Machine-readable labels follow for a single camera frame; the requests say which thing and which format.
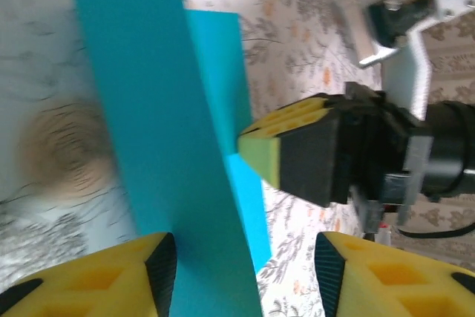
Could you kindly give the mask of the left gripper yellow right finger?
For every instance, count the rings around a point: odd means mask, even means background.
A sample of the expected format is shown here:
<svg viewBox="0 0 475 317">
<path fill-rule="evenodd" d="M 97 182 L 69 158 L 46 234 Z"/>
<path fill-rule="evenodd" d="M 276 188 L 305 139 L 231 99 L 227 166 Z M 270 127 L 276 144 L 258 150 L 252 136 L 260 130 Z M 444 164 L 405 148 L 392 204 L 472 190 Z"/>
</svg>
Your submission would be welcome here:
<svg viewBox="0 0 475 317">
<path fill-rule="evenodd" d="M 474 273 L 340 232 L 320 232 L 315 273 L 330 317 L 474 317 Z"/>
</svg>

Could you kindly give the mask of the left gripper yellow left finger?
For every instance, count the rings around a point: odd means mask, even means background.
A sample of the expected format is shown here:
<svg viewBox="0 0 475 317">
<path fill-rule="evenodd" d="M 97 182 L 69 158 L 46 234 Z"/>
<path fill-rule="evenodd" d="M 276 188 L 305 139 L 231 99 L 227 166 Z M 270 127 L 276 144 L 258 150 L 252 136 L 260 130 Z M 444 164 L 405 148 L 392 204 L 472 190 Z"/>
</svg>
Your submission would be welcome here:
<svg viewBox="0 0 475 317">
<path fill-rule="evenodd" d="M 154 233 L 29 275 L 1 293 L 2 316 L 168 316 L 171 233 Z"/>
</svg>

